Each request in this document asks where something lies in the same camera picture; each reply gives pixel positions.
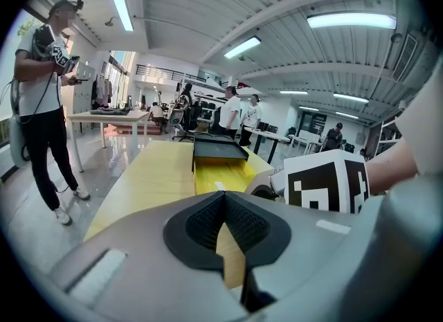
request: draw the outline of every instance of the white table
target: white table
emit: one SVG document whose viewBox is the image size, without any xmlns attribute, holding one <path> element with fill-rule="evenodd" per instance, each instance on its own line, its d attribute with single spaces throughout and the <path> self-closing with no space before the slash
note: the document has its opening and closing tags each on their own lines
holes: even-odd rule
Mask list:
<svg viewBox="0 0 443 322">
<path fill-rule="evenodd" d="M 274 156 L 275 148 L 277 147 L 278 141 L 289 142 L 290 140 L 286 136 L 280 136 L 274 134 L 273 132 L 268 131 L 260 131 L 254 130 L 250 127 L 244 128 L 246 131 L 252 132 L 253 134 L 257 134 L 257 142 L 255 143 L 254 153 L 258 154 L 258 149 L 260 148 L 260 143 L 262 142 L 262 137 L 272 138 L 274 140 L 274 144 L 272 145 L 271 153 L 269 154 L 268 163 L 271 164 L 272 157 Z"/>
<path fill-rule="evenodd" d="M 79 114 L 71 114 L 66 116 L 69 122 L 69 134 L 71 135 L 71 140 L 74 147 L 74 159 L 78 170 L 83 172 L 82 162 L 80 161 L 80 155 L 78 154 L 77 139 L 75 138 L 73 123 L 100 123 L 100 135 L 102 139 L 102 147 L 105 148 L 105 126 L 104 124 L 123 124 L 132 125 L 132 151 L 135 156 L 138 151 L 138 137 L 137 137 L 137 125 L 138 122 L 144 121 L 144 135 L 147 135 L 147 116 L 149 115 L 146 111 L 131 110 L 128 115 L 102 115 L 102 114 L 91 114 L 89 111 Z"/>
<path fill-rule="evenodd" d="M 291 138 L 292 138 L 291 143 L 289 144 L 288 152 L 287 152 L 287 156 L 288 156 L 288 157 L 289 157 L 289 153 L 290 153 L 291 150 L 292 150 L 292 147 L 293 147 L 293 143 L 294 143 L 294 141 L 297 141 L 297 142 L 298 142 L 298 144 L 297 144 L 297 151 L 298 151 L 298 148 L 300 147 L 300 143 L 304 143 L 304 144 L 306 145 L 305 151 L 303 152 L 303 156 L 305 156 L 306 154 L 309 153 L 309 151 L 310 151 L 312 145 L 315 145 L 316 143 L 318 143 L 318 141 L 306 140 L 306 139 L 304 139 L 304 138 L 297 137 L 297 136 L 295 136 L 295 135 L 288 135 L 288 137 L 291 137 Z"/>
</svg>

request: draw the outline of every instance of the table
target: table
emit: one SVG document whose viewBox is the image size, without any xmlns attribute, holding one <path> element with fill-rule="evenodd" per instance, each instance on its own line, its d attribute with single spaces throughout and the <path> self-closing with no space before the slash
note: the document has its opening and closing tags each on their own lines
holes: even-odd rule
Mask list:
<svg viewBox="0 0 443 322">
<path fill-rule="evenodd" d="M 246 131 L 252 132 L 253 134 L 257 134 L 257 142 L 255 142 L 254 153 L 258 154 L 258 149 L 260 148 L 260 143 L 262 142 L 262 137 L 272 138 L 274 140 L 274 144 L 272 145 L 271 153 L 269 154 L 268 163 L 271 164 L 272 158 L 274 157 L 275 148 L 277 147 L 278 141 L 289 142 L 290 140 L 286 136 L 280 136 L 274 134 L 273 132 L 268 131 L 259 131 L 254 130 L 250 127 L 244 128 Z"/>
<path fill-rule="evenodd" d="M 191 170 L 193 148 L 192 143 L 150 141 L 105 197 L 84 240 L 124 216 L 195 195 Z M 254 171 L 261 173 L 273 169 L 252 151 L 247 148 L 246 151 L 248 164 Z M 216 253 L 224 258 L 226 286 L 230 289 L 243 284 L 244 254 L 226 224 L 220 229 Z"/>
<path fill-rule="evenodd" d="M 202 123 L 208 123 L 208 124 L 212 124 L 213 121 L 210 119 L 205 119 L 205 118 L 197 118 L 197 121 L 201 121 Z"/>
<path fill-rule="evenodd" d="M 289 157 L 289 153 L 292 150 L 294 141 L 298 142 L 297 150 L 300 147 L 300 142 L 306 144 L 306 148 L 305 148 L 305 151 L 303 152 L 303 156 L 305 156 L 306 154 L 309 153 L 312 145 L 315 145 L 316 143 L 318 143 L 318 141 L 306 140 L 305 138 L 297 137 L 295 135 L 288 135 L 288 137 L 292 138 L 292 140 L 291 140 L 291 143 L 289 144 L 289 148 L 288 148 L 288 152 L 287 152 L 287 157 Z"/>
<path fill-rule="evenodd" d="M 69 122 L 69 134 L 71 135 L 71 140 L 74 147 L 74 159 L 75 164 L 80 172 L 83 172 L 82 163 L 80 161 L 80 155 L 78 154 L 77 139 L 75 138 L 73 123 L 100 123 L 100 135 L 102 139 L 102 147 L 105 148 L 105 127 L 104 124 L 132 124 L 132 151 L 133 155 L 136 156 L 138 150 L 138 137 L 137 137 L 137 125 L 138 122 L 144 120 L 144 135 L 147 135 L 147 116 L 149 113 L 146 111 L 131 110 L 128 115 L 102 115 L 102 114 L 91 114 L 89 111 L 79 114 L 71 114 L 66 116 Z"/>
</svg>

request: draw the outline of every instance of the black t-shirt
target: black t-shirt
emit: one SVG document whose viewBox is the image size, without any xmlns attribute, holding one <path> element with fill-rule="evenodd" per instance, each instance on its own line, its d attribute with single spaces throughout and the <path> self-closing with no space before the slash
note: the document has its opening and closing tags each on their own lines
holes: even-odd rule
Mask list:
<svg viewBox="0 0 443 322">
<path fill-rule="evenodd" d="M 341 132 L 336 133 L 335 129 L 331 129 L 327 132 L 325 146 L 331 150 L 334 150 L 340 146 L 342 138 L 343 135 Z"/>
</svg>

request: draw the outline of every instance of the fluorescent light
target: fluorescent light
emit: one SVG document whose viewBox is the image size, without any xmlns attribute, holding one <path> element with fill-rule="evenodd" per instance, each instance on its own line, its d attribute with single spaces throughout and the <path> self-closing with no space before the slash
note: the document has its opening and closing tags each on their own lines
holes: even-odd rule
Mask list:
<svg viewBox="0 0 443 322">
<path fill-rule="evenodd" d="M 397 19 L 390 15 L 374 13 L 333 13 L 318 15 L 307 19 L 311 28 L 324 26 L 376 26 L 379 28 L 395 29 Z"/>
<path fill-rule="evenodd" d="M 281 94 L 301 94 L 307 96 L 306 91 L 280 91 Z"/>
<path fill-rule="evenodd" d="M 348 100 L 355 100 L 356 102 L 362 102 L 362 103 L 367 103 L 367 102 L 369 102 L 368 99 L 360 98 L 360 97 L 353 97 L 353 96 L 346 96 L 346 94 L 334 93 L 334 97 L 335 97 L 335 98 L 348 99 Z"/>
<path fill-rule="evenodd" d="M 116 4 L 118 16 L 122 21 L 123 28 L 125 28 L 126 31 L 134 31 L 131 18 L 129 17 L 126 0 L 114 0 L 114 3 Z"/>
<path fill-rule="evenodd" d="M 247 39 L 243 44 L 240 44 L 236 48 L 233 48 L 231 51 L 224 54 L 224 57 L 227 59 L 231 59 L 234 56 L 238 55 L 239 53 L 242 53 L 243 51 L 246 51 L 254 46 L 257 46 L 260 44 L 262 40 L 260 40 L 258 37 L 253 36 L 250 39 Z"/>
<path fill-rule="evenodd" d="M 353 119 L 358 119 L 359 118 L 358 116 L 341 113 L 339 111 L 336 111 L 335 114 L 342 115 L 342 116 L 347 116 L 348 118 L 353 118 Z"/>
<path fill-rule="evenodd" d="M 312 110 L 312 111 L 318 111 L 316 108 L 309 108 L 309 107 L 299 107 L 300 109 L 306 109 L 306 110 Z"/>
</svg>

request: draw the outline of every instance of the yellow table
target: yellow table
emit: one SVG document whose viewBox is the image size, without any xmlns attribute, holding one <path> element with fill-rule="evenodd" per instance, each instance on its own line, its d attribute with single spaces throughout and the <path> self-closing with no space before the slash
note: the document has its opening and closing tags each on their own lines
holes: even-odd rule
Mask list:
<svg viewBox="0 0 443 322">
<path fill-rule="evenodd" d="M 151 141 L 112 187 L 85 240 L 136 211 L 193 196 L 192 149 L 192 143 Z M 249 153 L 248 164 L 254 171 L 261 173 L 273 169 L 252 151 L 247 148 L 246 151 Z M 226 286 L 241 285 L 244 255 L 225 224 L 219 232 L 217 254 L 224 257 Z"/>
</svg>

